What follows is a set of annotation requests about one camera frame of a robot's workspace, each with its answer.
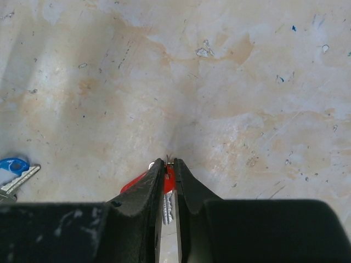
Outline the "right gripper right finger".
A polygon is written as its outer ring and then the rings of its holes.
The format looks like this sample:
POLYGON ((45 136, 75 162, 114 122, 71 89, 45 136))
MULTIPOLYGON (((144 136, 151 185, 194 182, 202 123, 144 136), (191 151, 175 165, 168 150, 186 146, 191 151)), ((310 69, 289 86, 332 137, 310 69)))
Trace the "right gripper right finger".
POLYGON ((224 200, 174 160, 179 262, 227 262, 228 219, 224 200))

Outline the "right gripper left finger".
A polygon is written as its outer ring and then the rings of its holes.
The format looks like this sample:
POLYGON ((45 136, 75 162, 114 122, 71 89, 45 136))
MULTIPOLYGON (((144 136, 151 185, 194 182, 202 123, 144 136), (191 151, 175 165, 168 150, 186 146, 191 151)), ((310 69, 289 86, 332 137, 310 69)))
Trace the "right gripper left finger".
POLYGON ((165 163, 157 159, 135 185, 109 202, 106 262, 158 262, 165 163))

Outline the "bunch of tagged keys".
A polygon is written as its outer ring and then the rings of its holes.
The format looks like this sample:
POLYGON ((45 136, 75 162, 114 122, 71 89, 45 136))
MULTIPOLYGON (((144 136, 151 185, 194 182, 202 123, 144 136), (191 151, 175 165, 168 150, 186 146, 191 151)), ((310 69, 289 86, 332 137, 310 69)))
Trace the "bunch of tagged keys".
POLYGON ((31 165, 20 158, 1 159, 1 204, 15 203, 19 188, 40 169, 39 164, 31 165))

